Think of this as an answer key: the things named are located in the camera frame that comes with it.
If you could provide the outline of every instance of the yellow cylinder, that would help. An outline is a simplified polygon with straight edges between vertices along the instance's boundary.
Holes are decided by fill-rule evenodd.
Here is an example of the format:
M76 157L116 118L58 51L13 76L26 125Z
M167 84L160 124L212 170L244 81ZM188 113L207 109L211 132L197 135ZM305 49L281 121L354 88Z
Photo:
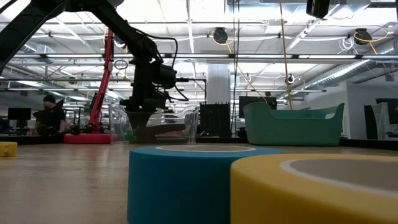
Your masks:
M231 224L398 223L398 157L281 154L231 168Z
M16 157L17 148L16 142L0 142L0 157Z

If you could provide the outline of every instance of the teal tub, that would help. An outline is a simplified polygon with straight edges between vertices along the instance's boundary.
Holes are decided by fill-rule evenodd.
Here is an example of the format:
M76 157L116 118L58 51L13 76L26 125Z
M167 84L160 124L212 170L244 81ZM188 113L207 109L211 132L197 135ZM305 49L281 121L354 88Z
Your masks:
M243 111L251 144L337 146L340 142L344 103L320 110L271 110L266 103L251 103Z

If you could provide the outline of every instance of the ceiling light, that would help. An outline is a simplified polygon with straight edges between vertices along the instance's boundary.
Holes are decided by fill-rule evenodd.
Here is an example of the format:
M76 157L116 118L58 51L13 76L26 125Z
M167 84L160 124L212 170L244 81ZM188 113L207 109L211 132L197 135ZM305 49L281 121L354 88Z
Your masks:
M24 84L24 85L29 85L33 87L43 87L43 84L40 84L38 82L33 82L33 81L17 81L18 83Z
M298 58L301 59L347 59L347 58L355 58L356 55L300 55Z
M15 54L13 58L41 58L41 56L37 54Z
M362 59L398 59L398 55L363 55Z
M216 30L214 30L213 38L215 42L225 44L228 40L228 34L225 32L225 28L217 27Z
M39 91L39 89L33 89L33 88L8 88L6 90L9 90L9 91Z
M56 96L64 96L64 95L62 95L61 93L57 93L57 92L55 92L55 91L50 91L50 93L51 93L51 94L54 94L54 95L56 95Z
M287 83L290 85L294 83L294 80L295 78L292 74L290 74L289 77L287 77Z
M228 58L228 54L177 54L177 58Z
M43 89L44 91L74 91L74 89L63 89L63 88L57 88L57 89Z
M74 100L80 100L80 101L88 100L87 98L82 97L82 96L68 96L68 97L69 97L69 98L72 98L72 99L74 99Z
M239 55L239 58L265 58L265 59L275 59L275 58L284 58L284 55ZM286 55L286 58L292 58L292 55Z
M48 54L47 58L103 58L101 54Z
M132 58L131 54L114 54L114 58Z

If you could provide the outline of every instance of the person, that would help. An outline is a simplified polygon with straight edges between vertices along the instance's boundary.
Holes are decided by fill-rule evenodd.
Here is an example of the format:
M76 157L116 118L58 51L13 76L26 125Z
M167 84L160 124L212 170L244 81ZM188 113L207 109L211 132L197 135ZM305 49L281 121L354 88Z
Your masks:
M36 126L45 125L53 127L54 131L64 131L66 128L66 115L61 106L55 102L53 95L47 95L43 98L43 118L36 122Z

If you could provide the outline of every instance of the wooden table surface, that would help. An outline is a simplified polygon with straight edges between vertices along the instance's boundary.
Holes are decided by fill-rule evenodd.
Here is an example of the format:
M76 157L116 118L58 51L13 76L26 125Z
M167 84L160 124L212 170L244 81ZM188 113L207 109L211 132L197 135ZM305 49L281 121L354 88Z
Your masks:
M134 147L19 146L17 158L0 159L0 224L127 223L128 160ZM398 156L352 147L276 148L284 153Z

